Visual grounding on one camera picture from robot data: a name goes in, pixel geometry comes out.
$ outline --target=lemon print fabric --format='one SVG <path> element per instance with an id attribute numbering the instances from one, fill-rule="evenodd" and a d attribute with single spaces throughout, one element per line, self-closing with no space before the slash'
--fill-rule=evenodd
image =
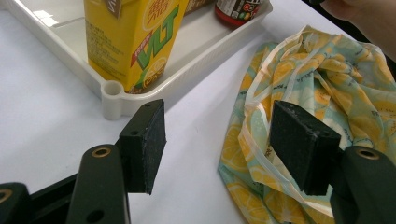
<path id="1" fill-rule="evenodd" d="M 242 80 L 219 163 L 248 223 L 334 223 L 331 187 L 305 195 L 268 144 L 274 100 L 333 128 L 341 149 L 371 147 L 396 163 L 396 84 L 378 47 L 311 27 L 264 43 Z"/>

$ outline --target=white tabletop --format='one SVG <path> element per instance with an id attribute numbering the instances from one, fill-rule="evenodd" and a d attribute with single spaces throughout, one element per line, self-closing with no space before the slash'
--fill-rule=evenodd
<path id="1" fill-rule="evenodd" d="M 151 196 L 130 194 L 133 223 L 245 223 L 218 172 L 242 77 L 260 43 L 309 24 L 340 29 L 297 0 L 272 0 L 262 34 L 165 113 L 167 144 Z M 0 9 L 0 183 L 31 193 L 78 171 L 90 147 L 112 144 L 129 117 L 106 120 L 100 100 L 8 11 Z"/>

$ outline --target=carton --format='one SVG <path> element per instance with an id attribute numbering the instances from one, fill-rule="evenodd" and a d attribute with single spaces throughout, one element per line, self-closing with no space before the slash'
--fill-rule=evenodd
<path id="1" fill-rule="evenodd" d="M 163 73 L 188 0 L 84 0 L 88 62 L 139 93 Z"/>

